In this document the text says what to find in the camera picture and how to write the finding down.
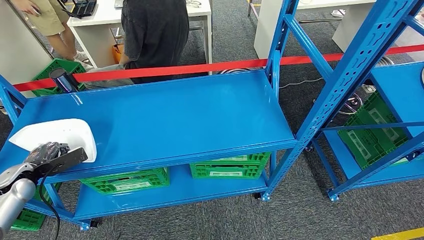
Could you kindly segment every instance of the orange bag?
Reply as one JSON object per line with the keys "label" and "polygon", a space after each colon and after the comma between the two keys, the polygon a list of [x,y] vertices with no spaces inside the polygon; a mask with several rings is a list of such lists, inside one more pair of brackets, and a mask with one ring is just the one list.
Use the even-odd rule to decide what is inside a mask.
{"label": "orange bag", "polygon": [[124,52],[124,44],[115,44],[112,46],[112,53],[113,53],[113,59],[115,60],[116,64],[119,64],[119,61],[121,60],[121,53]]}

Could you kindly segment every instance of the crate label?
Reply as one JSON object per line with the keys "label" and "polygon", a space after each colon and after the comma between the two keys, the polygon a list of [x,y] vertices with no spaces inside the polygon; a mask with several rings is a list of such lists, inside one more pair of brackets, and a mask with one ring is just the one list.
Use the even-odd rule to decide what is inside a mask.
{"label": "crate label", "polygon": [[211,171],[210,177],[243,177],[242,171]]}
{"label": "crate label", "polygon": [[115,188],[118,191],[123,191],[123,190],[147,188],[150,186],[151,186],[150,182],[145,181],[145,182],[137,182],[137,183],[130,183],[130,184],[122,184],[122,185],[119,184],[119,185],[115,185]]}
{"label": "crate label", "polygon": [[220,159],[215,159],[215,160],[211,160],[211,161],[248,161],[248,160],[249,160],[248,156],[244,155],[244,156],[220,158]]}
{"label": "crate label", "polygon": [[350,130],[350,131],[347,132],[347,135],[349,136],[350,140],[352,140],[352,142],[355,144],[355,146],[358,148],[362,157],[364,157],[365,160],[368,160],[371,157],[371,154],[365,148],[365,146],[362,144],[362,142],[359,140],[356,133],[353,130]]}
{"label": "crate label", "polygon": [[[387,123],[376,108],[371,109],[369,115],[371,115],[372,119],[378,124]],[[382,128],[382,130],[392,142],[399,138],[399,135],[391,127]]]}

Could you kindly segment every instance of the shelf board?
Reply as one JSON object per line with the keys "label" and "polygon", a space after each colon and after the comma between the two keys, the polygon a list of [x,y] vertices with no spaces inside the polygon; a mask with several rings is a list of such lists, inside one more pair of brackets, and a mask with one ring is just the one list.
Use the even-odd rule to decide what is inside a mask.
{"label": "shelf board", "polygon": [[[372,82],[399,121],[424,121],[423,68],[424,62],[414,62],[380,66],[371,71]],[[415,137],[424,131],[424,126],[410,126],[407,129]]]}
{"label": "shelf board", "polygon": [[[324,131],[324,136],[347,179],[352,178],[362,171],[347,146],[337,134],[337,131]],[[412,160],[409,163],[386,167],[357,184],[355,188],[406,181],[421,177],[424,177],[424,160]]]}
{"label": "shelf board", "polygon": [[264,175],[259,179],[192,178],[188,164],[168,168],[170,186],[144,189],[117,195],[98,193],[81,184],[75,218],[79,220],[169,207],[215,198],[263,192]]}
{"label": "shelf board", "polygon": [[[289,149],[297,142],[263,70],[31,98],[11,135],[70,118],[91,127],[96,161],[46,183]],[[27,156],[7,141],[0,172]]]}

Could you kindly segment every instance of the white wall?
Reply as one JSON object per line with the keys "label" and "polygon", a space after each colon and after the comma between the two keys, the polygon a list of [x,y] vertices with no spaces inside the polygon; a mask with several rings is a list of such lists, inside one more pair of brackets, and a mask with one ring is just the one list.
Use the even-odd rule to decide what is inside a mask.
{"label": "white wall", "polygon": [[52,61],[6,0],[0,0],[0,33],[0,74],[11,84],[29,82]]}

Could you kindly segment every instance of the yellow floor tape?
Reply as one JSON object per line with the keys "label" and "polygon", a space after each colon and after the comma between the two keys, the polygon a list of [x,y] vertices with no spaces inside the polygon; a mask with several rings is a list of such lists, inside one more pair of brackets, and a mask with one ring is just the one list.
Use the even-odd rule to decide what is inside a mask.
{"label": "yellow floor tape", "polygon": [[253,4],[254,7],[259,7],[260,4]]}
{"label": "yellow floor tape", "polygon": [[424,237],[424,227],[387,234],[384,236],[376,236],[371,238],[371,240],[410,240],[420,237]]}

